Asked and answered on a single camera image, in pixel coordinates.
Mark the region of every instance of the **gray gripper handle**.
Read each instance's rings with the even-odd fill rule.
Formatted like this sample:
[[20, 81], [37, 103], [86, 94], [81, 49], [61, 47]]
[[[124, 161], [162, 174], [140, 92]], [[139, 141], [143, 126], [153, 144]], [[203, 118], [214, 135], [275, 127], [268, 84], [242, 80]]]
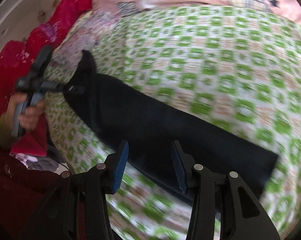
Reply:
[[20, 125], [18, 116], [20, 114], [25, 113], [26, 108], [28, 106], [35, 106], [37, 103], [42, 100], [44, 97], [41, 93], [34, 93], [32, 97], [28, 97], [25, 102], [22, 102], [16, 106], [14, 119], [12, 123], [12, 137], [19, 138], [25, 135], [26, 131], [25, 129]]

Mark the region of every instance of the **dark red fabric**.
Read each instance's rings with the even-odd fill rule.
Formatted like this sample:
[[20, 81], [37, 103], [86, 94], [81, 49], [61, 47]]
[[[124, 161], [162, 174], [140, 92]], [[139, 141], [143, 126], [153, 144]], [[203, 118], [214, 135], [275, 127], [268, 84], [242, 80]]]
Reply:
[[[4, 46], [0, 53], [0, 116], [7, 109], [16, 80], [27, 75], [42, 46], [58, 47], [78, 17], [91, 8], [92, 0], [62, 0], [50, 20], [30, 33], [26, 44], [9, 41]], [[46, 139], [46, 123], [42, 118], [35, 131], [15, 143], [12, 152], [45, 156]]]
[[8, 152], [0, 147], [0, 223], [16, 239], [58, 174], [28, 170]]

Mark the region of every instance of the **white wall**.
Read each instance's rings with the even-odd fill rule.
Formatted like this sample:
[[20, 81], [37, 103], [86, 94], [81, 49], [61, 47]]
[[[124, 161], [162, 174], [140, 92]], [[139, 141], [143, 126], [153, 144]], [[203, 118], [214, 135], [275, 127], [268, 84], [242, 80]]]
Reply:
[[[10, 40], [22, 41], [38, 26], [47, 21], [54, 10], [55, 0], [3, 0], [0, 5], [0, 51]], [[39, 12], [46, 12], [38, 19]]]

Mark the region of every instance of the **blue gripper pad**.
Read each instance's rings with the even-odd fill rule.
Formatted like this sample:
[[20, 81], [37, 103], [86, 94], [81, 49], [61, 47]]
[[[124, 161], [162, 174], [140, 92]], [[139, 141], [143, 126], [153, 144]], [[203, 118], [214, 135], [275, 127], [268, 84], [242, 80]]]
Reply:
[[172, 143], [172, 162], [174, 164], [179, 188], [183, 191], [183, 194], [186, 194], [187, 192], [186, 171], [183, 163], [181, 162], [179, 151], [174, 143]]
[[120, 154], [120, 157], [117, 162], [117, 166], [115, 167], [114, 170], [114, 177], [113, 177], [114, 180], [112, 185], [114, 193], [119, 189], [120, 183], [122, 182], [124, 170], [128, 159], [128, 153], [129, 153], [128, 142], [126, 141], [122, 142], [121, 145], [119, 146], [119, 152], [118, 152], [118, 154]]

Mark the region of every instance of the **metal screw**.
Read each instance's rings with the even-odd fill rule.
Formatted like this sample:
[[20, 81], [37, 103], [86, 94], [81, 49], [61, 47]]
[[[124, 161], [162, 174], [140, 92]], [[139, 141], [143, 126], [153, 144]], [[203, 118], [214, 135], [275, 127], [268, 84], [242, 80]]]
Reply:
[[8, 177], [12, 178], [12, 171], [11, 171], [10, 167], [7, 164], [4, 165], [4, 170], [5, 170], [6, 175]]
[[203, 168], [204, 168], [204, 167], [203, 167], [201, 164], [195, 164], [195, 165], [194, 165], [194, 169], [195, 169], [196, 171], [201, 171]]
[[18, 85], [19, 85], [20, 87], [24, 86], [25, 84], [26, 84], [26, 81], [25, 81], [25, 80], [19, 80], [19, 81], [18, 81]]
[[229, 173], [229, 175], [230, 175], [230, 177], [232, 177], [232, 178], [234, 178], [234, 179], [238, 178], [238, 173], [237, 173], [236, 171], [231, 171], [231, 172]]
[[97, 164], [97, 169], [99, 169], [99, 170], [103, 170], [103, 169], [105, 169], [106, 168], [106, 164], [105, 163], [99, 163], [99, 164]]
[[63, 171], [62, 173], [61, 173], [61, 177], [62, 178], [68, 178], [70, 176], [70, 172], [69, 171]]

